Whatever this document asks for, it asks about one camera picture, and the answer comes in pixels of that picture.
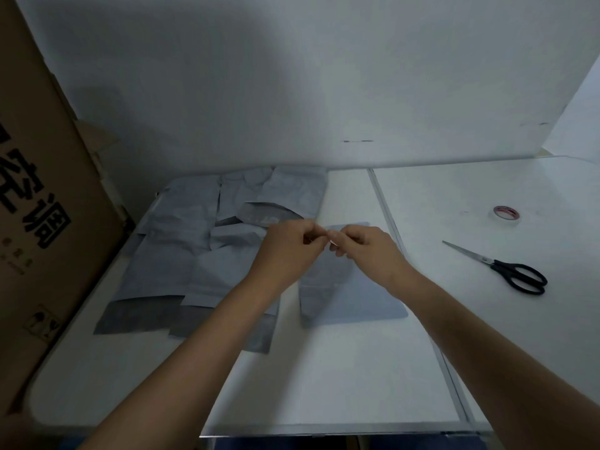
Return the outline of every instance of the wall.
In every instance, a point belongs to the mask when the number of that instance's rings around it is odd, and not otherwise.
[[[600,164],[600,59],[556,122],[544,148],[555,155]]]
[[[532,156],[600,53],[600,0],[18,2],[134,217],[183,174]]]

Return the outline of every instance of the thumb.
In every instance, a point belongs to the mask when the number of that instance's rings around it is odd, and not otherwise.
[[[327,235],[336,245],[343,249],[347,254],[352,255],[357,249],[360,249],[360,244],[356,243],[348,235],[337,230],[328,230]]]
[[[311,241],[309,247],[316,257],[323,252],[327,243],[329,243],[329,239],[326,236],[320,236]]]

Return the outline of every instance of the clear adhesive tape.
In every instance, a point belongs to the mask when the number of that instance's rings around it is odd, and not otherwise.
[[[521,214],[512,207],[497,205],[488,214],[490,219],[502,226],[516,226],[521,221]]]

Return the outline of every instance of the table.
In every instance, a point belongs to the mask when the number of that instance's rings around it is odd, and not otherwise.
[[[386,228],[369,171],[330,172],[317,221]],[[50,430],[98,425],[180,343],[167,331],[92,335],[128,261],[115,259],[29,388],[29,411]],[[411,312],[303,329],[294,285],[271,352],[240,354],[202,435],[468,430],[446,364]]]
[[[382,168],[375,175],[408,260],[600,403],[600,168],[555,157]],[[490,219],[495,205],[517,209],[519,224]],[[442,240],[533,266],[548,278],[546,294],[513,290]],[[474,427],[489,428],[462,381],[459,386]]]

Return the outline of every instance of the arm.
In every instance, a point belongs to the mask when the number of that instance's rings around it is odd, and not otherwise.
[[[269,227],[246,278],[81,449],[193,448],[254,324],[323,251],[324,235],[306,219]],[[314,241],[307,243],[305,236]]]
[[[328,235],[337,256],[413,311],[507,450],[600,448],[600,407],[417,272],[388,234],[346,226]]]

